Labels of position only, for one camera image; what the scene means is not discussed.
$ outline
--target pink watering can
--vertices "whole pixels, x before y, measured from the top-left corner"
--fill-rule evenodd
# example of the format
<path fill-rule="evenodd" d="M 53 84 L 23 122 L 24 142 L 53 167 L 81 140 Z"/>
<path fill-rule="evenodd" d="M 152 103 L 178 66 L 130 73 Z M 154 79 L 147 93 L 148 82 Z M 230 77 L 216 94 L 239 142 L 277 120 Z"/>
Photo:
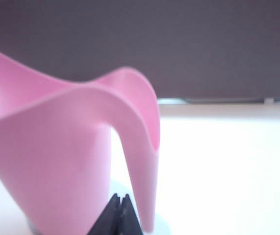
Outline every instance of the pink watering can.
<path fill-rule="evenodd" d="M 123 145 L 142 228 L 151 232 L 159 112 L 146 78 L 120 68 L 67 82 L 0 53 L 0 178 L 42 234 L 87 234 L 104 209 L 110 126 Z"/>

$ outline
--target white table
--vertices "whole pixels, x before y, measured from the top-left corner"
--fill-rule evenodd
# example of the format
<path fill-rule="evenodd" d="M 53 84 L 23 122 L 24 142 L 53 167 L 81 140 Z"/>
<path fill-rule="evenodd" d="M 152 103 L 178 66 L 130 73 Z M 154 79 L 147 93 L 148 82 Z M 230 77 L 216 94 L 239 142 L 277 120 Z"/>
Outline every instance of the white table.
<path fill-rule="evenodd" d="M 280 235 L 280 104 L 160 106 L 154 234 Z M 131 194 L 112 135 L 111 194 Z M 0 182 L 0 235 L 31 235 Z"/>

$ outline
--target gray wall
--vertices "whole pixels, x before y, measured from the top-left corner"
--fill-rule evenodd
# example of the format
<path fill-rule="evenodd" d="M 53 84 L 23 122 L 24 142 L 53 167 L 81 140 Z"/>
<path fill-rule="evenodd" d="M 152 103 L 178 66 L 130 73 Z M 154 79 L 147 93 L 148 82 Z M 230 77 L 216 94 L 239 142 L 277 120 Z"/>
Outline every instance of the gray wall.
<path fill-rule="evenodd" d="M 77 81 L 130 65 L 159 97 L 280 97 L 280 0 L 0 0 L 0 51 Z"/>

